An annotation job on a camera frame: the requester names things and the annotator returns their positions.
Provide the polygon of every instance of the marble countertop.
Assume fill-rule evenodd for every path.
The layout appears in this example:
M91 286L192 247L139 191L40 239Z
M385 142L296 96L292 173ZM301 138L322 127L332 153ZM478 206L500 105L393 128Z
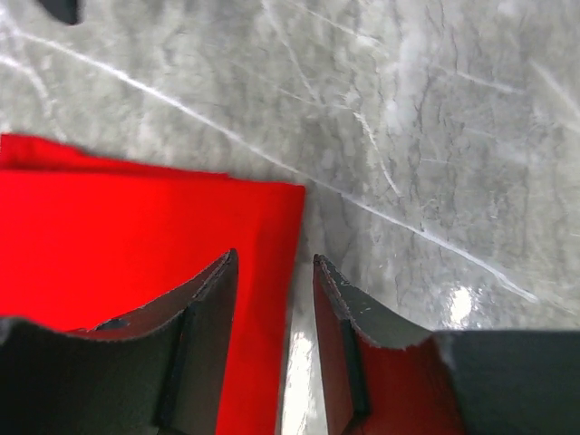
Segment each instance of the marble countertop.
M305 184L282 432L325 434L314 253L429 328L580 324L580 4L0 0L0 128Z

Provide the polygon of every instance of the black object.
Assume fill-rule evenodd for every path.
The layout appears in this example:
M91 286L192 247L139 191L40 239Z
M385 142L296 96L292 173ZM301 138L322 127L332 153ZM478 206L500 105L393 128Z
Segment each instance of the black object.
M0 433L215 433L237 289L230 251L94 330L0 319Z
M74 25L81 22L82 0L37 0L53 18Z
M578 332L432 333L323 256L314 303L330 435L580 433Z

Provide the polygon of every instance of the folded red cloth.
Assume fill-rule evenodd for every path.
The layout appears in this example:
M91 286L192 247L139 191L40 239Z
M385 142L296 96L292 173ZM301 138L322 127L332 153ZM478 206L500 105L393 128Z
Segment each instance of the folded red cloth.
M305 189L0 141L0 315L91 328L239 255L218 434L275 431Z

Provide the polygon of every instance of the red fabric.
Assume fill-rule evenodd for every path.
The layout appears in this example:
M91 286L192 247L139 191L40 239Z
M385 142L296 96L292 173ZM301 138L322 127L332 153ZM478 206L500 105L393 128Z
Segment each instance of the red fabric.
M0 315L66 331L126 313L234 247L235 322L217 433L275 431L303 187L0 142Z

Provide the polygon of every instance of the gray surface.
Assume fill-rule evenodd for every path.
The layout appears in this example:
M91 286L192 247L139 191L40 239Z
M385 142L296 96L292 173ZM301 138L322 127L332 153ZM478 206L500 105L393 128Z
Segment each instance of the gray surface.
M0 0L0 126L309 188L284 434L324 434L311 258L433 327L580 321L580 4Z

